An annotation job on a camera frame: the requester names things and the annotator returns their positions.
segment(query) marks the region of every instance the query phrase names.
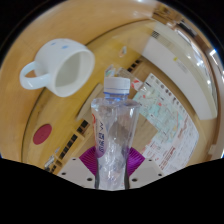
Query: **pink circle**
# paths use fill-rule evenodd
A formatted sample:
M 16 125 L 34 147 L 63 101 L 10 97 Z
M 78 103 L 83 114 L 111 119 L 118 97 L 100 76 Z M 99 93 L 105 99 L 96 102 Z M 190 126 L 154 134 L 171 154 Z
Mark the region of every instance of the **pink circle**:
M 52 127 L 50 124 L 45 124 L 40 127 L 33 136 L 33 142 L 35 145 L 43 143 L 51 134 Z

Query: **bottle label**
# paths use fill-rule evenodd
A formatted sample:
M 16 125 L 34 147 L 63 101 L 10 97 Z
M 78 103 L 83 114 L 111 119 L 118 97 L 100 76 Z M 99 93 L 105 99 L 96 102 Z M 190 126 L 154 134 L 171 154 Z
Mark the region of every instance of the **bottle label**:
M 96 157 L 100 158 L 104 155 L 107 148 L 107 131 L 102 119 L 98 113 L 92 108 L 93 130 L 95 136 Z

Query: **clear bottle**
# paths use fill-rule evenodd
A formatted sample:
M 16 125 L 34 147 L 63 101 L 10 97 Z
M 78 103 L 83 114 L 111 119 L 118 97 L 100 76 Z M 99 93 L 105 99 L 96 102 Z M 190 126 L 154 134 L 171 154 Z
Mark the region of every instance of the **clear bottle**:
M 98 160 L 99 189 L 118 190 L 124 182 L 140 104 L 128 99 L 130 80 L 104 79 L 105 98 L 91 103 Z

